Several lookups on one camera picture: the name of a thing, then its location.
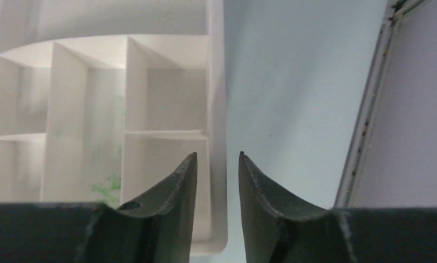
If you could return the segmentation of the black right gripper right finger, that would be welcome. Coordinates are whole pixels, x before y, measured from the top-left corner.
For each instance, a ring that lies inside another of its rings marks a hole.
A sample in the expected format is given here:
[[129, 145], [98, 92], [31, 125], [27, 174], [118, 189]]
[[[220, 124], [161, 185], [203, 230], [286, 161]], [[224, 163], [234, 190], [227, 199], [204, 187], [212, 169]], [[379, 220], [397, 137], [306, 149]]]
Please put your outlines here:
[[324, 209], [239, 156], [247, 262], [437, 262], [437, 208]]

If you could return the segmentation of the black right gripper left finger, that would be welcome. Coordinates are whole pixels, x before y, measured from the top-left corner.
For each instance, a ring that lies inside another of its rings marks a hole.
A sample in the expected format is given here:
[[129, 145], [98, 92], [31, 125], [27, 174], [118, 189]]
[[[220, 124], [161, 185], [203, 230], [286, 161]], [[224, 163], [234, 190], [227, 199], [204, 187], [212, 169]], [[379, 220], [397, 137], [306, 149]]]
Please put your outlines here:
[[114, 209], [101, 202], [0, 203], [0, 262], [189, 262], [197, 154]]

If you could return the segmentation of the white plastic drawer organizer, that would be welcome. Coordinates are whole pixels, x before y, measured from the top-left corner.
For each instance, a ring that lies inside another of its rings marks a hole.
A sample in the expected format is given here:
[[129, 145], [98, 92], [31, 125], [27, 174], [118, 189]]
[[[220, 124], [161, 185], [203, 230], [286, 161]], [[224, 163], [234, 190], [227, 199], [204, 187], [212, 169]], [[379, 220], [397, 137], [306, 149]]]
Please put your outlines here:
[[222, 1], [0, 1], [0, 202], [125, 203], [198, 156], [191, 254], [228, 240]]

